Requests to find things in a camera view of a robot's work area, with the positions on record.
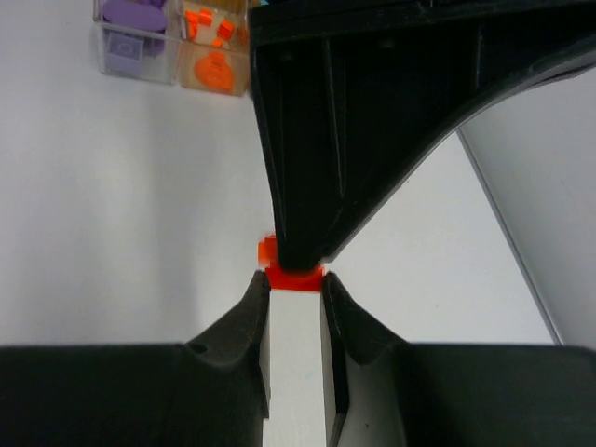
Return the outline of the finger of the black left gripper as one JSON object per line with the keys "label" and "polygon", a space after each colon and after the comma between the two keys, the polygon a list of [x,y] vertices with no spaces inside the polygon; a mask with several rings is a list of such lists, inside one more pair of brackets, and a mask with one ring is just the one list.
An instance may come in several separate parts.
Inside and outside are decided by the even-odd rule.
{"label": "finger of the black left gripper", "polygon": [[591,1],[271,1],[249,26],[290,271],[333,259],[469,119],[595,65]]}

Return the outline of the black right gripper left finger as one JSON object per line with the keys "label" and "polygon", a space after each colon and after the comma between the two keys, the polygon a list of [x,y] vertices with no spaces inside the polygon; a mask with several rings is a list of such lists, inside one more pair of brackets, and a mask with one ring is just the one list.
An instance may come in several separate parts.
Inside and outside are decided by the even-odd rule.
{"label": "black right gripper left finger", "polygon": [[5,446],[259,446],[270,286],[185,343],[1,350]]}

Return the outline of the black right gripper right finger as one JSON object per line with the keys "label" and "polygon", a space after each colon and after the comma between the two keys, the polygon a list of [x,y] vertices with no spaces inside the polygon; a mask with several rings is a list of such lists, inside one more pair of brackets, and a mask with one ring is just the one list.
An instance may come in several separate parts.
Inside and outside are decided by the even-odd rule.
{"label": "black right gripper right finger", "polygon": [[417,344],[335,274],[321,289],[330,446],[591,446],[595,354],[563,345]]}

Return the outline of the orange round lego piece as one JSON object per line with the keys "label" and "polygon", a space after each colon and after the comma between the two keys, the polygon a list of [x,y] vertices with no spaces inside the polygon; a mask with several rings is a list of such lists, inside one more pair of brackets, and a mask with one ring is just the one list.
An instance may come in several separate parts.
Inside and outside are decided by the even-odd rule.
{"label": "orange round lego piece", "polygon": [[234,73],[227,63],[225,54],[212,51],[198,60],[193,68],[195,78],[205,87],[223,93],[231,93],[234,86]]}

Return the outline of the purple arch lego brick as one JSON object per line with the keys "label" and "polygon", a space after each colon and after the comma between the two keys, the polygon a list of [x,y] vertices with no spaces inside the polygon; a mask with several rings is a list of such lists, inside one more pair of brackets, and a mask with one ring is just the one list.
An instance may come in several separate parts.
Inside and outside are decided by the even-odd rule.
{"label": "purple arch lego brick", "polygon": [[117,26],[163,34],[168,26],[165,5],[165,1],[106,1],[102,18]]}

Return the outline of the lilac lego brick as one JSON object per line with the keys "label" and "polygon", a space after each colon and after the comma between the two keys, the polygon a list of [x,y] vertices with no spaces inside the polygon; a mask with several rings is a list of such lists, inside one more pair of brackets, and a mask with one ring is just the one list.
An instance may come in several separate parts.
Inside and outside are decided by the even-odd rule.
{"label": "lilac lego brick", "polygon": [[108,71],[138,76],[142,72],[143,39],[110,32],[106,41],[105,66]]}

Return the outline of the small orange lego brick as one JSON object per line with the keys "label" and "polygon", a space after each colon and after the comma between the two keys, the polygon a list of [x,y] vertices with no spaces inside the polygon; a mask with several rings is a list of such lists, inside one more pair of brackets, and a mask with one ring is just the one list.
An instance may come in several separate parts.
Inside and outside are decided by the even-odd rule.
{"label": "small orange lego brick", "polygon": [[191,41],[196,38],[200,27],[211,27],[213,22],[212,11],[208,8],[187,9],[184,12],[184,17],[187,25],[187,38]]}
{"label": "small orange lego brick", "polygon": [[222,20],[217,30],[217,36],[224,41],[229,41],[232,38],[235,29],[236,27],[232,21]]}

